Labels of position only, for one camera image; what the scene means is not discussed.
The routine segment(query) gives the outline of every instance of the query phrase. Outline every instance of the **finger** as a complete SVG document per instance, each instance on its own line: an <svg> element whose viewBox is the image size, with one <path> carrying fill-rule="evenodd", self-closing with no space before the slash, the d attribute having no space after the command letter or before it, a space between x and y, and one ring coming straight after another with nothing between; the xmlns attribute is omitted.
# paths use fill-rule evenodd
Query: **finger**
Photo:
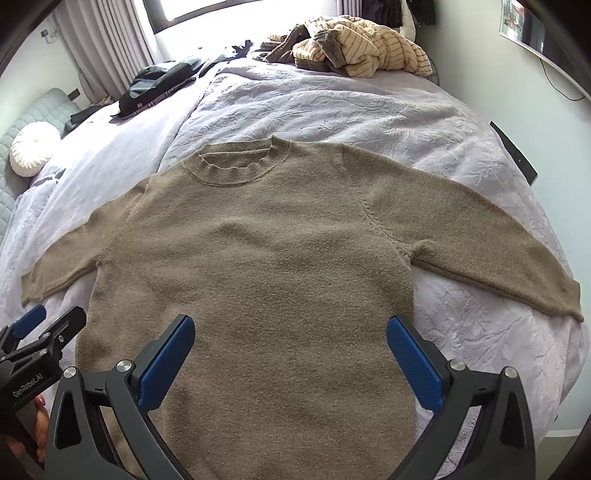
<svg viewBox="0 0 591 480"><path fill-rule="evenodd" d="M35 423L35 439L37 446L45 451L47 433L49 431L49 414L45 407L37 407L37 421Z"/></svg>
<svg viewBox="0 0 591 480"><path fill-rule="evenodd" d="M37 407L44 407L45 406L45 398L43 395L38 395L35 397L35 405Z"/></svg>
<svg viewBox="0 0 591 480"><path fill-rule="evenodd" d="M39 460L39 463L45 463L45 449L44 448L37 449L37 459Z"/></svg>
<svg viewBox="0 0 591 480"><path fill-rule="evenodd" d="M25 446L21 442L16 441L10 435L3 435L3 437L15 456L19 457L25 454Z"/></svg>

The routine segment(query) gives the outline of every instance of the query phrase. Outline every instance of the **quilted headboard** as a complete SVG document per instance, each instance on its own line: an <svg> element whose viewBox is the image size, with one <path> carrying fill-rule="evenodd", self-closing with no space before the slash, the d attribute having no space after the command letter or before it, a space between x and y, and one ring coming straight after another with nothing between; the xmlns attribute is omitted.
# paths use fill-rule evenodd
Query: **quilted headboard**
<svg viewBox="0 0 591 480"><path fill-rule="evenodd" d="M0 241L4 237L8 221L17 197L29 188L30 179L15 174L10 166L8 153L12 141L25 125L33 122L49 122L60 133L64 126L80 108L58 88L52 88L33 103L0 138Z"/></svg>

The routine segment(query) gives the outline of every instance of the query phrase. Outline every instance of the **wall-mounted tv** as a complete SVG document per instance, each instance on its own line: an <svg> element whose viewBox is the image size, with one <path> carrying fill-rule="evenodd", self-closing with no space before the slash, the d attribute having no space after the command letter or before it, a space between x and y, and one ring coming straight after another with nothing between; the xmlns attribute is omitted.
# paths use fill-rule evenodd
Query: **wall-mounted tv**
<svg viewBox="0 0 591 480"><path fill-rule="evenodd" d="M517 0L502 0L499 33L554 67L591 100L591 85L582 69L560 42L546 30L544 24L522 3Z"/></svg>

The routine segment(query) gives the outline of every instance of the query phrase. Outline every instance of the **ribbed collar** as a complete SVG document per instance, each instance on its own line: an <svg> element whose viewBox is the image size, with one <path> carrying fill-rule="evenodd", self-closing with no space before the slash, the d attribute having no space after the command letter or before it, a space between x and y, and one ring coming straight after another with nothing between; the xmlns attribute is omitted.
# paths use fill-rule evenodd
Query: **ribbed collar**
<svg viewBox="0 0 591 480"><path fill-rule="evenodd" d="M187 171L196 179L214 186L243 185L254 181L270 172L288 156L291 147L289 140L271 137L253 142L229 142L206 145L198 152L183 160ZM208 153L239 153L268 150L267 155L246 167L222 168L209 163L202 157Z"/></svg>

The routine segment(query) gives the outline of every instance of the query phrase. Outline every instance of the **white round pillow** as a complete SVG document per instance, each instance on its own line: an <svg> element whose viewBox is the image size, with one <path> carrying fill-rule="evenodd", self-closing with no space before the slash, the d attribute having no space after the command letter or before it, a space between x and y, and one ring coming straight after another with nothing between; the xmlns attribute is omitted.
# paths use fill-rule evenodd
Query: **white round pillow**
<svg viewBox="0 0 591 480"><path fill-rule="evenodd" d="M10 166L21 177L34 177L51 160L61 143L59 130L48 122L24 127L10 147Z"/></svg>

